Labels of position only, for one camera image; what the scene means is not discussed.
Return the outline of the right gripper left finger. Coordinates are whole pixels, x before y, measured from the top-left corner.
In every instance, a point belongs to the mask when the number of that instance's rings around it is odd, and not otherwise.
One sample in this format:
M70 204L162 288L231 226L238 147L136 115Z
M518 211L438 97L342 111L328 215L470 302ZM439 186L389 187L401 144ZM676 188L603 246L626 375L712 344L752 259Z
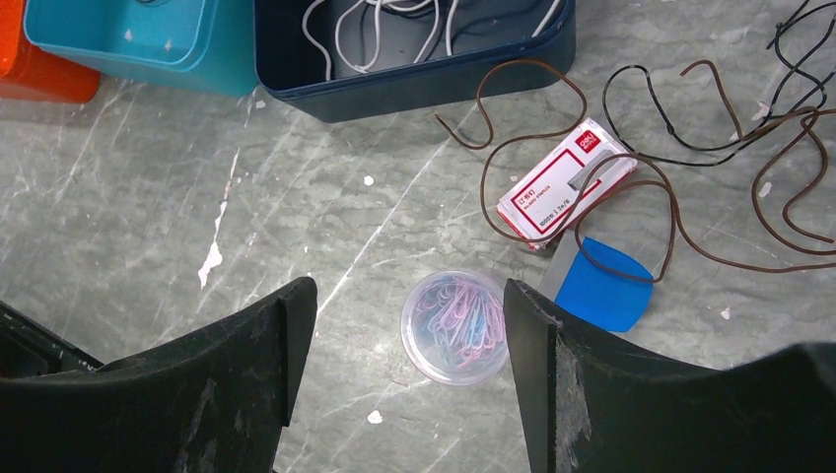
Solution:
M300 277L234 314L103 364L1 308L5 472L269 472L317 312Z

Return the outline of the navy blue tray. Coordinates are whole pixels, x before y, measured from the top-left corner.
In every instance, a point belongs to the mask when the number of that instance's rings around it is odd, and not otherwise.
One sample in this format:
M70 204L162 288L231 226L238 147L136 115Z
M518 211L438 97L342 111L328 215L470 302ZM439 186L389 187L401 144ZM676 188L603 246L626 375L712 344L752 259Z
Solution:
M576 53L573 1L256 1L256 76L281 101L337 123L474 98L510 60L562 73Z

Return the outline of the light blue tray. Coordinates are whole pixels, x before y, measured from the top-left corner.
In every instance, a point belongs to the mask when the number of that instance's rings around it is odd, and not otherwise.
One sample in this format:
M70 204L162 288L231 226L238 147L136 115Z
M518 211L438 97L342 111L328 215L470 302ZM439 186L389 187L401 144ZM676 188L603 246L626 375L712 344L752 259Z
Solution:
M30 1L23 28L109 76L230 97L257 85L250 1Z

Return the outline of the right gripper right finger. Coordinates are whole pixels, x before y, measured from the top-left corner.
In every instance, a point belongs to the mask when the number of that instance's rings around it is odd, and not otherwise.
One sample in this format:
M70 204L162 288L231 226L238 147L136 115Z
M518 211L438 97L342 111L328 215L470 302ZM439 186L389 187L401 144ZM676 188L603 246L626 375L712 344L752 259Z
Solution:
M533 472L835 468L831 343L713 370L628 342L514 279L504 316Z

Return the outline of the orange tray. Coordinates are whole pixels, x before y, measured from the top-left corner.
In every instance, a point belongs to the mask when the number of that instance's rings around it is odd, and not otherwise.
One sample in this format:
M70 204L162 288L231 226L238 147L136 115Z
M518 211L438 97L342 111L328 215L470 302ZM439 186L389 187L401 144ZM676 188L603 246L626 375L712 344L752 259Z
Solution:
M9 100L86 103L96 94L101 74L48 53L26 37L27 3L1 3L1 97Z

